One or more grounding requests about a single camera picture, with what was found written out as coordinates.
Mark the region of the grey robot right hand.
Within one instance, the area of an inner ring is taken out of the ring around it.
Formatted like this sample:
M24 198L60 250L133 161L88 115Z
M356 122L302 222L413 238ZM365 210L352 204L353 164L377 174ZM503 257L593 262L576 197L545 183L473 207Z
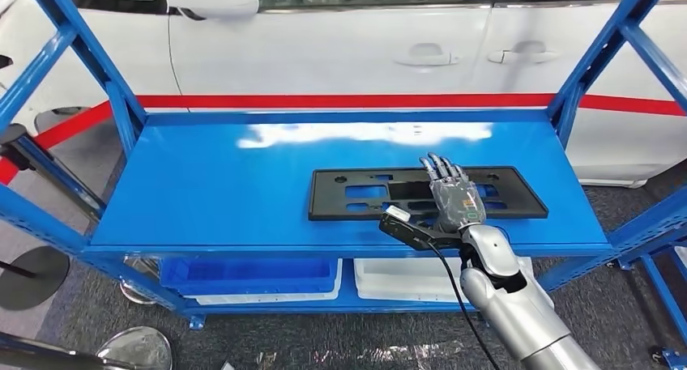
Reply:
M429 152L419 158L429 176L429 188L438 209L433 228L457 233L486 220L486 210L476 184L464 170L443 156Z

